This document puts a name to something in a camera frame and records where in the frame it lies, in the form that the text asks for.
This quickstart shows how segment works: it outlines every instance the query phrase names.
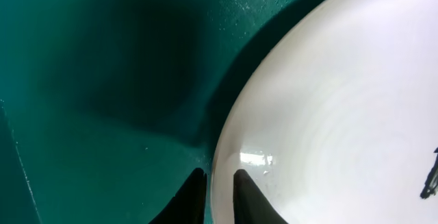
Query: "green surface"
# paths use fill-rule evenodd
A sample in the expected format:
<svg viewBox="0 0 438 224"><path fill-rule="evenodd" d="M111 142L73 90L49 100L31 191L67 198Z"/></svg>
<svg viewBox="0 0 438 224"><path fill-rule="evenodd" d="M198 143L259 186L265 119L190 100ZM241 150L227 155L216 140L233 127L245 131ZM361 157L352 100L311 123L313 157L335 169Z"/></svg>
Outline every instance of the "green surface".
<svg viewBox="0 0 438 224"><path fill-rule="evenodd" d="M42 222L150 221L321 1L0 0L0 98Z"/></svg>

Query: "black tip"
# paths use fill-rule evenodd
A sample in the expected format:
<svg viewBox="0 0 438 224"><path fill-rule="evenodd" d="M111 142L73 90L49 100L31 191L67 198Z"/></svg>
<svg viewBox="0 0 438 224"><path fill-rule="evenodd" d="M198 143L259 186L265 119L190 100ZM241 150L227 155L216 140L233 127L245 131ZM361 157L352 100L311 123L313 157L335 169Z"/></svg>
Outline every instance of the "black tip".
<svg viewBox="0 0 438 224"><path fill-rule="evenodd" d="M194 169L168 205L150 223L204 223L206 192L207 175L200 168Z"/></svg>
<svg viewBox="0 0 438 224"><path fill-rule="evenodd" d="M233 204L236 224L286 223L244 169L234 174Z"/></svg>

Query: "white dish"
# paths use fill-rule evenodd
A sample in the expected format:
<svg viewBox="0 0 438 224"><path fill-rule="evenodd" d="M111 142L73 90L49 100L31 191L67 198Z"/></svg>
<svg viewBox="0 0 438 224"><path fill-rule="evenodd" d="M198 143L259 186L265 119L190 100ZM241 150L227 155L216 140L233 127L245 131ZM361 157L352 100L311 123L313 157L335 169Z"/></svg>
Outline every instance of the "white dish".
<svg viewBox="0 0 438 224"><path fill-rule="evenodd" d="M222 130L215 223L246 169L294 223L438 223L438 0L326 0L271 51Z"/></svg>

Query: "teal table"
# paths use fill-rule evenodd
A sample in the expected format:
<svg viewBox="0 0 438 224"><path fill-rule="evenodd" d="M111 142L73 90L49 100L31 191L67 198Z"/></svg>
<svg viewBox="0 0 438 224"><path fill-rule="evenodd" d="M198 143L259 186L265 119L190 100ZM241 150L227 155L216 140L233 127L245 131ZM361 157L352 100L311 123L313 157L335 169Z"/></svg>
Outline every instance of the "teal table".
<svg viewBox="0 0 438 224"><path fill-rule="evenodd" d="M148 223L211 173L246 80L321 1L0 0L0 99L40 220ZM31 216L7 179L1 204Z"/></svg>

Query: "plate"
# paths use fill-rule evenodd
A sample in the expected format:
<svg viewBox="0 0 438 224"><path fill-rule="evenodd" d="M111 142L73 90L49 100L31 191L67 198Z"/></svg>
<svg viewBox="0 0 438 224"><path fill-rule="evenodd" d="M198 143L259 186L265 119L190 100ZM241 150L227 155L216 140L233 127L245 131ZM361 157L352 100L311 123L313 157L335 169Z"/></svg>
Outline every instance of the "plate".
<svg viewBox="0 0 438 224"><path fill-rule="evenodd" d="M326 0L269 53L214 158L211 208L233 223L245 169L288 223L436 223L438 0Z"/></svg>

